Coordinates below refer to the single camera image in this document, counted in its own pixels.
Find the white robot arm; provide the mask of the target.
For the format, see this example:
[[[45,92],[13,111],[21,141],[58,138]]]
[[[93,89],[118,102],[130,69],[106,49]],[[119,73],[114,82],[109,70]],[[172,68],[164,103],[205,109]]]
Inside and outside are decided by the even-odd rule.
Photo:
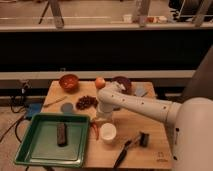
[[[172,171],[213,171],[213,100],[196,97],[177,103],[131,96],[115,82],[98,90],[97,98],[103,117],[119,106],[173,125]]]

